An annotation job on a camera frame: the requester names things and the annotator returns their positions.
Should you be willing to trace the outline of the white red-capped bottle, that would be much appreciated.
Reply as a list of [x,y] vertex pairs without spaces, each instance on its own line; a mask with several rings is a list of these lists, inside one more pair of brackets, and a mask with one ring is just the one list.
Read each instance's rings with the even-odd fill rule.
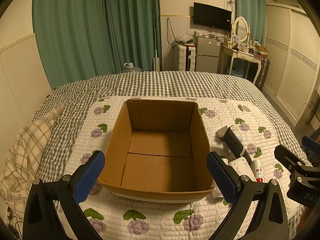
[[255,180],[259,183],[263,183],[264,182],[263,170],[262,170],[260,159],[254,159],[251,162],[250,167],[255,177]]

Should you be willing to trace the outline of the white power adapter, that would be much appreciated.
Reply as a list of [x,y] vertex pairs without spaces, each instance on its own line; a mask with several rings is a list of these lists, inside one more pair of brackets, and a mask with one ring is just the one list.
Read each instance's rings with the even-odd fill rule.
[[234,170],[237,172],[239,176],[246,175],[248,176],[252,181],[256,182],[256,178],[251,170],[251,167],[249,166],[246,158],[240,157],[238,159],[235,159],[231,161],[228,164],[230,167],[234,168]]

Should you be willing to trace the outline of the black remote control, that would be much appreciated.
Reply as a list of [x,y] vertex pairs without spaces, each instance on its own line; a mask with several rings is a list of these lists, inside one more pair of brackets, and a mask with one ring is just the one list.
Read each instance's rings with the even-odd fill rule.
[[227,128],[225,131],[223,137],[223,141],[226,143],[226,145],[229,147],[231,152],[234,154],[235,158],[238,159],[240,157],[244,157],[249,165],[252,163],[252,159],[249,156],[248,152],[238,139],[238,137],[234,134],[234,132],[231,130],[231,128]]

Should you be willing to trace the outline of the brown cardboard box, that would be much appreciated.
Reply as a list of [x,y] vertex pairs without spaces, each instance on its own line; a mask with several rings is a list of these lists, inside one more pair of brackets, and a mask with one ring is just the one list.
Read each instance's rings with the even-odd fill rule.
[[126,198],[195,202],[212,192],[209,152],[196,102],[128,99],[120,104],[98,180]]

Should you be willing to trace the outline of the white floral quilted mat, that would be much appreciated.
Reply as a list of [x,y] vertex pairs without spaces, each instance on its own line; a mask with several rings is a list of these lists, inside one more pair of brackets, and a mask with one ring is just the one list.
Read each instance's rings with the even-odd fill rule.
[[[84,164],[93,151],[106,148],[124,101],[123,96],[107,96],[91,105],[67,162],[67,174]],[[295,147],[298,141],[267,100],[262,105],[214,98],[187,101],[198,104],[211,148],[226,148],[216,131],[223,125],[233,125],[251,158],[261,160],[264,180],[276,179],[281,190],[288,191],[289,172],[273,152],[281,142],[288,141]],[[97,184],[80,207],[103,239],[207,239],[231,205],[215,194],[195,202],[145,202],[117,196]]]

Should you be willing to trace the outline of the beige plaid blanket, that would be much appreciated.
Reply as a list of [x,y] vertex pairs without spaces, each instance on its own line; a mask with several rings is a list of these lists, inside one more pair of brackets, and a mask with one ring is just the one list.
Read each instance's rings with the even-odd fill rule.
[[8,205],[8,227],[22,239],[22,222],[28,195],[53,129],[64,107],[59,106],[22,127],[5,155],[1,172],[1,198]]

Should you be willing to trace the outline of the clear water jug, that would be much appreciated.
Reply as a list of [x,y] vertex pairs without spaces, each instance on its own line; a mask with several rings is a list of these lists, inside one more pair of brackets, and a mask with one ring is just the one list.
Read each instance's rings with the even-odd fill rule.
[[132,62],[124,63],[124,69],[122,70],[123,73],[137,73],[142,71],[141,68],[134,66]]

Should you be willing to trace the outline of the white louvered wardrobe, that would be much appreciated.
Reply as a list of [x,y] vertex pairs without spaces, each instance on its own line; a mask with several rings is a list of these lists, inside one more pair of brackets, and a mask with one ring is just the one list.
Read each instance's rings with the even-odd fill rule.
[[317,87],[319,35],[302,9],[268,4],[265,47],[270,66],[263,90],[296,126]]

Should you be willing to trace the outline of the white dressing table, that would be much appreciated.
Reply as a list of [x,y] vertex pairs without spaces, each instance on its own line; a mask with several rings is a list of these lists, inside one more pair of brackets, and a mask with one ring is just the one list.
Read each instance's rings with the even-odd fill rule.
[[235,59],[239,59],[239,60],[248,62],[246,77],[248,76],[250,64],[254,63],[254,64],[258,65],[256,74],[255,74],[254,79],[252,81],[252,83],[255,85],[257,78],[258,78],[258,76],[261,72],[261,69],[262,69],[262,59],[263,58],[259,57],[258,55],[255,55],[255,54],[245,53],[240,50],[235,50],[233,48],[229,48],[228,46],[224,46],[222,44],[220,46],[219,61],[218,61],[218,65],[217,65],[217,73],[231,75],[233,63],[234,63]]

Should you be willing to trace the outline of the white floor mop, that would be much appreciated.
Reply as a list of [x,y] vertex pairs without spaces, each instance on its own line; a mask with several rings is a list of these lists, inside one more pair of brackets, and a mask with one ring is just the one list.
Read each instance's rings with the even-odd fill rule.
[[157,35],[156,35],[156,22],[153,15],[153,45],[154,45],[154,57],[153,57],[153,70],[155,72],[160,71],[160,60],[157,53]]

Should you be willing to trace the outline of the silver small fridge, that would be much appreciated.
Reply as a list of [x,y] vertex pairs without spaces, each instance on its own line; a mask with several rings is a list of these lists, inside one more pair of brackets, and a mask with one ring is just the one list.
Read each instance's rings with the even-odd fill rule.
[[216,38],[195,36],[197,72],[217,73],[220,44]]

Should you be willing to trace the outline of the green curtain left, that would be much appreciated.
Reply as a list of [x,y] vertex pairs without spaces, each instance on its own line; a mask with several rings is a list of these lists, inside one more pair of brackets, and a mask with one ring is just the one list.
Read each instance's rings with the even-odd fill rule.
[[119,74],[126,62],[152,71],[153,15],[160,56],[159,0],[33,0],[33,30],[50,86]]

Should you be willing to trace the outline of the oval white vanity mirror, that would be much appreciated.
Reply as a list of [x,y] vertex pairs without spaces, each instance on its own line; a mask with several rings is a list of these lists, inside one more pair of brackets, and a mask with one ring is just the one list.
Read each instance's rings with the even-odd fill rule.
[[245,42],[250,36],[250,28],[243,16],[235,19],[232,26],[232,35],[237,36],[240,42]]

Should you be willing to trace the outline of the white suitcase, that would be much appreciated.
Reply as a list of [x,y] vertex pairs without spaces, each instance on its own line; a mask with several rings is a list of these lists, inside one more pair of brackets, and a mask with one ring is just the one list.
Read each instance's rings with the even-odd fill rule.
[[192,44],[178,44],[174,48],[174,70],[195,71],[196,47]]

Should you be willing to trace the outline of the black wall television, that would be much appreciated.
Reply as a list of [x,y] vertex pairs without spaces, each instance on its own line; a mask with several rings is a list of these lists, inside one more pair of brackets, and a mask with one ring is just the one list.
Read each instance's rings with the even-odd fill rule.
[[226,9],[194,2],[193,19],[195,25],[231,31],[232,12]]

